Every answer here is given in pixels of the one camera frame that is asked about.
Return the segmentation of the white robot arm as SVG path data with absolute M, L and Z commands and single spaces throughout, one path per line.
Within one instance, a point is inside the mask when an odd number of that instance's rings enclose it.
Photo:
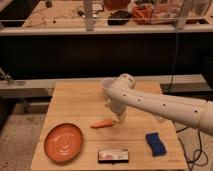
M 102 81 L 110 110 L 123 122 L 128 106 L 141 109 L 213 136 L 213 102 L 135 90 L 135 80 L 129 74 Z

